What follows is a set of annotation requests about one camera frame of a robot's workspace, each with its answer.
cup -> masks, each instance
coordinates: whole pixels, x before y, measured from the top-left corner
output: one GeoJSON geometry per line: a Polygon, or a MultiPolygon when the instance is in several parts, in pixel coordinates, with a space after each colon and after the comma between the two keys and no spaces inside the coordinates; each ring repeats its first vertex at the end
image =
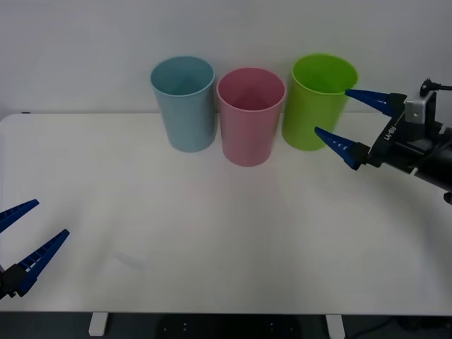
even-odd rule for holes
{"type": "Polygon", "coordinates": [[[345,90],[358,81],[354,66],[337,56],[311,54],[299,59],[292,69],[282,136],[300,150],[318,150],[325,143],[314,129],[332,132],[348,97],[345,90]]]}
{"type": "Polygon", "coordinates": [[[266,69],[236,69],[217,86],[225,157],[256,166],[270,157],[286,94],[284,82],[266,69]]]}
{"type": "Polygon", "coordinates": [[[197,152],[215,139],[212,66],[194,56],[176,56],[150,75],[169,142],[182,152],[197,152]]]}

white table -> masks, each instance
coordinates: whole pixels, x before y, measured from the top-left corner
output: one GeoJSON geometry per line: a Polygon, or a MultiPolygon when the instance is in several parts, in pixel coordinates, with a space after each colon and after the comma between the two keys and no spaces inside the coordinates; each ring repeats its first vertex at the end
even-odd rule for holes
{"type": "MultiPolygon", "coordinates": [[[[386,122],[345,114],[336,132],[371,145],[386,122]]],[[[41,203],[1,234],[2,266],[71,232],[2,311],[452,314],[452,208],[390,167],[279,135],[238,167],[220,136],[171,148],[159,114],[12,115],[0,161],[1,209],[41,203]]]]}

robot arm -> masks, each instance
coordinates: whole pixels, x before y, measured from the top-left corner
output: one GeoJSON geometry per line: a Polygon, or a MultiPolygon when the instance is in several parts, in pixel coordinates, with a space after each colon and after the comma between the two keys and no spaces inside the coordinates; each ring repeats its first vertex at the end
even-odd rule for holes
{"type": "Polygon", "coordinates": [[[435,119],[438,90],[452,90],[427,79],[414,100],[398,93],[346,90],[391,118],[372,148],[316,127],[317,135],[354,170],[386,163],[446,190],[452,205],[452,129],[435,119]]]}

